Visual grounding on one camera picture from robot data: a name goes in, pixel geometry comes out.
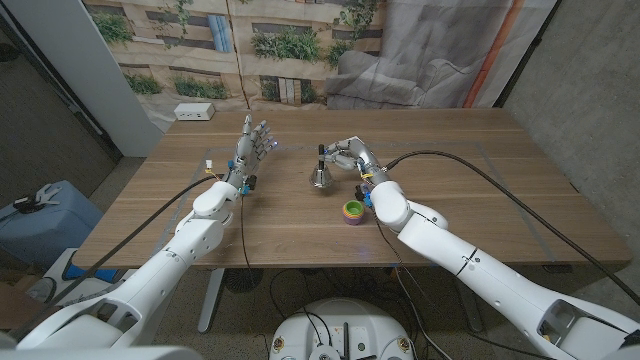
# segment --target orange pole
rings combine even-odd
[[[493,41],[493,45],[491,45],[491,49],[489,50],[487,57],[484,58],[480,72],[473,81],[473,85],[471,85],[467,98],[464,100],[464,104],[462,105],[463,108],[473,106],[473,102],[476,100],[476,96],[478,95],[482,84],[484,84],[484,80],[487,78],[489,70],[491,70],[491,66],[493,66],[493,63],[496,61],[502,45],[504,45],[504,42],[507,40],[507,36],[509,36],[509,32],[511,32],[511,28],[516,22],[523,4],[524,0],[513,1],[509,12],[507,12],[507,16],[502,22],[502,26],[500,26],[500,30],[498,30],[498,35],[496,35],[496,39]]]

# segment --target white power strip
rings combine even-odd
[[[183,103],[173,112],[178,120],[210,120],[216,110],[211,103]]]

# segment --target wooden table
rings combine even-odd
[[[205,176],[204,160],[224,172],[246,113],[216,113],[211,121],[176,122],[109,208],[76,253],[90,266],[124,239],[168,199]],[[631,252],[593,207],[501,109],[270,111],[279,141],[262,162],[256,190],[245,198],[245,240],[254,267],[388,266],[397,258],[380,236],[371,213],[359,226],[342,219],[342,205],[354,198],[357,172],[330,165],[336,182],[328,191],[309,184],[317,145],[359,136],[381,164],[409,151],[434,149],[469,160],[597,259],[624,263]],[[585,263],[579,254],[530,218],[487,181],[449,159],[416,156],[390,176],[406,196],[430,206],[449,221],[449,230],[511,264]],[[174,204],[105,267],[137,268],[172,236],[205,183]],[[200,259],[203,268],[245,267],[236,217],[221,245]],[[428,262],[385,230],[406,265]]]

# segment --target white robotic arm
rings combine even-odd
[[[354,142],[358,151],[345,155]],[[351,157],[359,164],[361,175],[371,179],[375,188],[370,200],[376,216],[398,239],[454,274],[541,353],[555,359],[602,359],[618,351],[625,337],[640,329],[640,324],[617,312],[534,284],[447,231],[442,215],[406,199],[400,185],[389,179],[360,139],[332,145],[324,160],[333,162],[338,159],[336,153]]]
[[[198,196],[169,243],[114,291],[68,306],[31,331],[17,349],[100,348],[148,344],[186,270],[221,242],[240,196],[255,185],[259,162],[277,142],[263,139],[263,121],[251,131],[248,115],[229,172]]]

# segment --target wall mural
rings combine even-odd
[[[151,121],[490,107],[555,0],[83,0]]]

